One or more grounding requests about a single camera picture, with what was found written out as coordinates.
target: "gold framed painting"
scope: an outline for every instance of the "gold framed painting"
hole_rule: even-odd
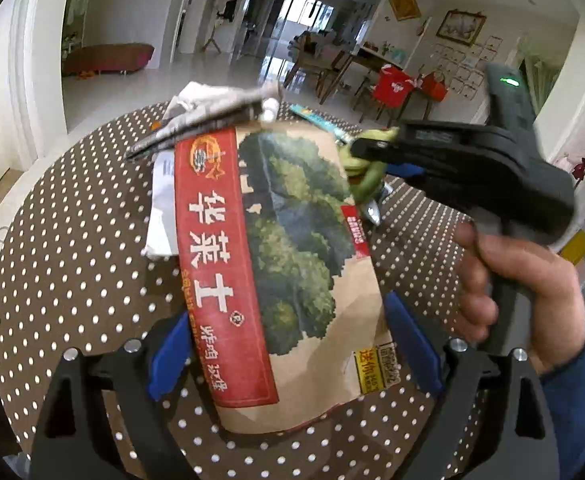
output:
[[[484,23],[485,16],[480,12],[472,14],[457,9],[449,10],[437,31],[437,36],[470,46],[477,41]]]
[[[395,13],[395,18],[398,22],[403,20],[412,20],[413,18],[421,18],[421,10],[417,5],[416,0],[388,0],[392,12]]]

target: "finger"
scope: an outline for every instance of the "finger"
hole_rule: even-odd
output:
[[[482,260],[496,274],[553,296],[565,288],[561,258],[528,240],[479,234]]]
[[[461,260],[458,274],[466,292],[482,294],[485,291],[489,271],[476,254],[466,251]]]
[[[474,225],[468,222],[461,222],[457,225],[453,240],[464,249],[471,249],[475,246],[477,231]]]
[[[460,311],[470,323],[490,326],[499,317],[499,308],[495,301],[485,294],[469,294],[465,292],[459,299]]]
[[[470,343],[480,343],[488,337],[488,328],[470,323],[460,312],[452,323],[455,332]]]

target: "green curtain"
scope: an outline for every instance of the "green curtain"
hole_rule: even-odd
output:
[[[552,92],[561,67],[557,68],[534,54],[525,54],[524,63],[532,106],[538,115]]]

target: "green plush toy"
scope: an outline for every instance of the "green plush toy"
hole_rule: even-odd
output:
[[[390,130],[367,130],[358,138],[390,141],[397,136],[397,132],[396,128]],[[348,182],[350,183],[355,203],[360,205],[370,202],[383,185],[387,164],[355,158],[350,153],[349,144],[339,149],[339,159],[348,175]]]

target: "green indicator light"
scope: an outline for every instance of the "green indicator light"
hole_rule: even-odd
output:
[[[508,83],[508,85],[519,86],[518,81],[515,81],[514,79],[510,79],[509,77],[502,77],[501,81],[503,81],[504,83]]]

